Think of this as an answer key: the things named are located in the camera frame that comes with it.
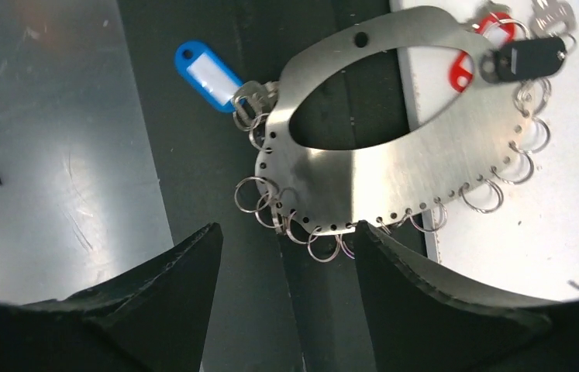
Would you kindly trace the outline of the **large steel keyring plate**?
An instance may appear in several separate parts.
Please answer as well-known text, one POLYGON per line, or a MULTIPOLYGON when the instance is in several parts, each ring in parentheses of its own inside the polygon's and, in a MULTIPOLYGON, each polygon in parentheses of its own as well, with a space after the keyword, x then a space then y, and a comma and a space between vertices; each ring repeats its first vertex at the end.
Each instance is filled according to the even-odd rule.
POLYGON ((255 173, 260 198, 251 213, 269 208, 272 227, 293 237, 306 232, 304 246, 343 237, 360 221, 382 229, 414 222, 437 209, 446 224, 446 204, 466 200, 485 185, 502 205, 502 172, 523 159, 534 172, 533 150, 522 146, 525 131, 539 121, 544 104, 527 95, 535 84, 551 93, 550 77, 491 84, 481 76, 480 60, 497 50, 468 31, 447 11, 422 5, 381 15, 339 31, 292 57, 278 80, 277 104, 249 122, 235 120, 257 148, 255 173), (467 89, 408 135, 353 150, 301 145, 291 134, 300 105, 322 83, 356 62, 388 50, 439 47, 472 54, 477 68, 467 89))

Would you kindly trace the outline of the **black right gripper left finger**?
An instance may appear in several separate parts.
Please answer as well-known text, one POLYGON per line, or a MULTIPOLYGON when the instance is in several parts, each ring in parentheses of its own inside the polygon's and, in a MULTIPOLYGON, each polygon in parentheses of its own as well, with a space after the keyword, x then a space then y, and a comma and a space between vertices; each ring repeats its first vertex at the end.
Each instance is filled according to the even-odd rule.
POLYGON ((64 300, 0 302, 0 371, 198 371, 222 257, 217 223, 64 300))

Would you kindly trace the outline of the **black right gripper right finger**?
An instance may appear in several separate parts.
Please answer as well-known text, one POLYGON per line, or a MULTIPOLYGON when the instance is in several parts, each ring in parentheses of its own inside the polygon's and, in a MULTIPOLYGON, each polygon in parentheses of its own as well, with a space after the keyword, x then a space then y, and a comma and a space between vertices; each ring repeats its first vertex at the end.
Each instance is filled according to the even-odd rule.
POLYGON ((579 371, 579 300, 470 279, 367 222, 353 240, 379 371, 579 371))

